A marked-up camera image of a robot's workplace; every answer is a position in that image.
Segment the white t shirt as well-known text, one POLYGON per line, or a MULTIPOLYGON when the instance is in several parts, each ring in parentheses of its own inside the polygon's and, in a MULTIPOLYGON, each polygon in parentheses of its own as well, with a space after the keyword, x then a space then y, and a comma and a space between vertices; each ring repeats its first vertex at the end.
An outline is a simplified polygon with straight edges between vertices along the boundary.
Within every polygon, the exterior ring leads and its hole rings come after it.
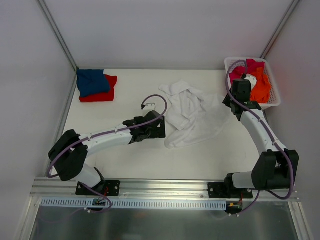
POLYGON ((218 94, 206 93, 185 81, 161 84, 171 103, 166 112, 166 122, 174 127, 164 145, 168 149, 183 148, 215 138, 231 116, 231 110, 223 104, 218 94))

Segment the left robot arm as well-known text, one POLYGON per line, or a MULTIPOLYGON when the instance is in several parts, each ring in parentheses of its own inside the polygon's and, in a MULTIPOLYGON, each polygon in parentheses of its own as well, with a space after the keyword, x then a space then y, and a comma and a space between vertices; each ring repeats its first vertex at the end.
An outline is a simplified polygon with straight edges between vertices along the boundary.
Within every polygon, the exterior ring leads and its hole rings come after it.
POLYGON ((61 181, 77 181, 76 194, 79 196, 117 196, 96 167, 86 164, 88 157, 111 147, 127 146, 148 139, 163 139, 166 136, 165 117, 155 110, 145 116, 125 120, 120 125, 102 132, 78 134, 66 131, 48 152, 56 176, 61 181))

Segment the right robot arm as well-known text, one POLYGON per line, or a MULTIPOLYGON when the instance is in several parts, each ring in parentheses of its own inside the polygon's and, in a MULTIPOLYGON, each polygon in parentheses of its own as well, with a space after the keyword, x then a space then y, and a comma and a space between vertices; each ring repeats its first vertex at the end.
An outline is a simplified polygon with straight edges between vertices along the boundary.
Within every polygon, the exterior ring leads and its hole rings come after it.
POLYGON ((280 200, 291 197, 299 164, 299 154, 289 150, 275 136, 265 120, 263 110, 250 100, 252 85, 240 78, 227 86, 223 101, 237 120, 246 128, 259 153, 252 171, 230 173, 223 187, 224 193, 235 198, 242 189, 266 191, 280 200))

